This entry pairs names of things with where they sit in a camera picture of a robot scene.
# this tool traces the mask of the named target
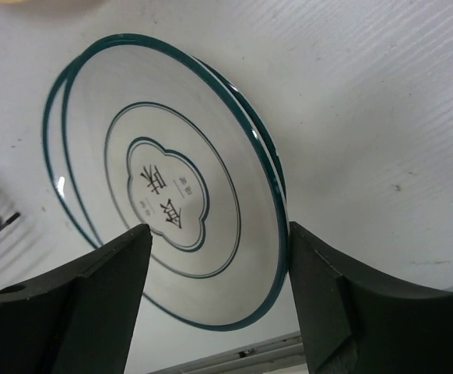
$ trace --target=white background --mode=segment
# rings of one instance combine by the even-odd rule
[[[121,32],[158,37],[237,85],[279,149],[291,220],[387,273],[453,287],[448,0],[0,5],[0,185],[42,243],[0,273],[0,287],[89,250],[49,187],[40,120],[61,69],[96,39]],[[128,372],[297,330],[287,286],[262,321],[235,333],[187,327],[143,302]]]

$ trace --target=chinese characters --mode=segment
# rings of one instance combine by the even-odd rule
[[[181,229],[181,208],[177,212],[176,208],[171,202],[171,199],[167,200],[166,205],[163,204],[160,205],[161,208],[163,208],[163,213],[167,215],[166,222],[171,222],[172,224],[176,225],[178,228]]]
[[[140,176],[147,181],[147,188],[150,189],[150,192],[155,193],[156,195],[161,195],[167,187],[167,183],[156,165],[149,165],[148,167],[144,166]],[[176,185],[181,196],[184,198],[184,193],[190,196],[192,194],[192,190],[186,177],[181,176],[178,181],[180,185],[178,185],[177,180],[174,180],[174,184]],[[142,206],[147,217],[152,216],[151,211],[155,213],[148,198],[146,198],[146,202],[140,201],[140,205]],[[177,228],[181,229],[181,207],[175,207],[171,198],[168,198],[165,203],[160,202],[159,205],[162,208],[163,214],[165,214],[165,221],[174,224]]]
[[[161,173],[159,173],[157,166],[154,166],[154,172],[152,169],[152,165],[149,165],[148,170],[147,167],[144,166],[143,173],[140,173],[140,175],[149,183],[147,187],[151,187],[152,192],[155,192],[157,195],[159,195],[159,190],[166,187],[166,183],[164,182]]]

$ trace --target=teal rim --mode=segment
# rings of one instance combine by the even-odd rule
[[[258,113],[256,113],[255,109],[249,104],[248,99],[244,97],[244,95],[224,76],[222,76],[217,70],[203,62],[203,60],[199,60],[211,73],[218,78],[221,83],[223,83],[226,88],[230,91],[230,93],[237,99],[239,104],[245,110],[245,112],[249,115],[252,122],[255,124],[256,129],[259,131],[259,135],[261,135],[261,139],[265,142],[266,149],[268,153],[270,153],[270,157],[272,158],[273,164],[275,165],[275,169],[279,174],[280,178],[280,185],[282,186],[283,195],[287,197],[286,193],[286,179],[283,175],[282,164],[280,163],[279,154],[276,151],[275,144],[272,140],[272,137],[268,133],[268,129],[265,126],[265,123],[259,118]]]
[[[152,302],[156,307],[163,310],[170,316],[180,320],[181,322],[187,323],[191,326],[195,326],[204,330],[213,330],[213,331],[231,331],[231,330],[238,330],[244,328],[246,326],[251,325],[252,323],[256,322],[260,318],[262,318],[273,306],[278,295],[282,289],[283,282],[286,276],[286,256],[287,256],[287,246],[288,246],[288,238],[289,238],[289,230],[287,225],[286,213],[285,213],[285,196],[283,191],[279,188],[279,182],[276,174],[275,168],[270,163],[269,155],[264,151],[263,146],[261,145],[259,139],[257,139],[256,135],[252,132],[252,125],[249,121],[248,116],[243,112],[243,110],[239,107],[237,102],[232,98],[232,94],[230,91],[215,78],[211,72],[209,72],[205,67],[203,67],[199,62],[193,59],[193,57],[187,55],[183,51],[159,41],[152,37],[147,37],[138,34],[117,34],[112,35],[109,37],[105,37],[100,39],[99,41],[92,44],[88,47],[78,58],[76,58],[71,64],[69,64],[59,75],[57,80],[54,83],[54,86],[51,89],[47,97],[47,103],[45,104],[44,110],[44,118],[43,118],[43,151],[44,151],[44,159],[47,166],[47,173],[48,177],[51,181],[52,187],[58,197],[58,200],[68,214],[69,219],[72,221],[76,229],[80,232],[80,234],[85,238],[94,247],[97,249],[99,245],[93,241],[89,235],[81,228],[78,221],[74,218],[72,212],[69,210],[67,204],[62,199],[60,193],[58,192],[55,180],[54,180],[54,171],[51,166],[51,159],[48,150],[48,118],[51,112],[51,106],[54,102],[54,99],[57,93],[60,91],[62,85],[65,83],[65,91],[62,98],[62,110],[61,110],[61,126],[62,126],[62,145],[65,151],[65,161],[68,168],[69,177],[72,180],[72,185],[75,191],[76,198],[79,202],[79,205],[82,209],[83,216],[85,217],[90,229],[92,229],[93,233],[96,236],[97,241],[102,244],[98,235],[96,235],[96,231],[94,231],[93,224],[90,220],[88,213],[86,212],[86,208],[84,207],[83,200],[79,194],[79,190],[76,184],[75,176],[72,173],[72,165],[69,159],[69,151],[68,151],[68,144],[67,144],[67,108],[68,108],[68,99],[69,94],[72,89],[72,85],[74,80],[79,73],[80,69],[84,66],[84,64],[92,58],[97,53],[103,51],[104,49],[111,48],[114,46],[120,45],[135,45],[144,48],[150,48],[155,51],[159,51],[164,53],[165,55],[173,58],[174,60],[180,62],[182,65],[185,65],[189,68],[192,72],[194,72],[199,78],[201,78],[223,101],[223,103],[230,109],[231,113],[234,115],[236,120],[238,121],[239,125],[244,130],[246,137],[250,140],[255,152],[258,156],[258,159],[261,161],[262,167],[265,171],[266,178],[269,182],[270,190],[272,193],[272,198],[275,204],[276,209],[276,218],[278,223],[278,230],[279,230],[279,258],[277,264],[277,271],[274,277],[274,281],[270,288],[269,293],[267,294],[264,302],[260,304],[260,306],[253,311],[248,317],[237,321],[235,323],[228,323],[224,325],[206,325],[202,323],[197,323],[183,317],[178,316],[177,314],[171,312],[169,309],[164,308],[162,305],[154,301],[151,297],[143,294],[150,302]]]

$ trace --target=ceramic plate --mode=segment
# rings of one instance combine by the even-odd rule
[[[149,224],[151,302],[209,330],[247,326],[272,306],[288,235],[276,167],[247,113],[196,60],[140,35],[96,42],[54,85],[44,144],[58,197],[94,247]]]

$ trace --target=hole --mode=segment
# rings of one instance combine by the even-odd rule
[[[251,355],[253,355],[255,352],[256,352],[256,350],[255,350],[254,348],[246,349],[245,351],[239,352],[239,357],[240,357],[240,358],[244,358],[244,357],[247,357],[247,356],[251,356]]]
[[[24,288],[26,288],[26,286],[23,286],[22,284],[14,284],[13,286],[8,286],[5,287],[3,290],[0,290],[0,295],[19,292],[22,291]]]

